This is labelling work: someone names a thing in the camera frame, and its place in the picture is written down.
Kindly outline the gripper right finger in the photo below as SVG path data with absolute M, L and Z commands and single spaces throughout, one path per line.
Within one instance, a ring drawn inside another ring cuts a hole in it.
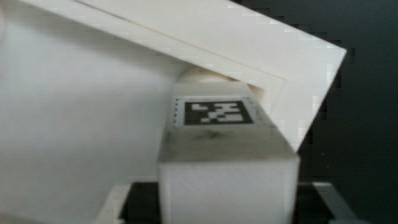
M 312 183 L 317 195 L 331 213 L 328 224 L 355 224 L 356 216 L 330 182 Z

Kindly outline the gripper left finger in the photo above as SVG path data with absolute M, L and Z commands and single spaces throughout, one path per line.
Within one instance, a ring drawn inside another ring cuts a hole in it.
M 113 186 L 93 224 L 124 224 L 120 213 L 125 204 L 129 189 L 129 184 L 118 184 Z

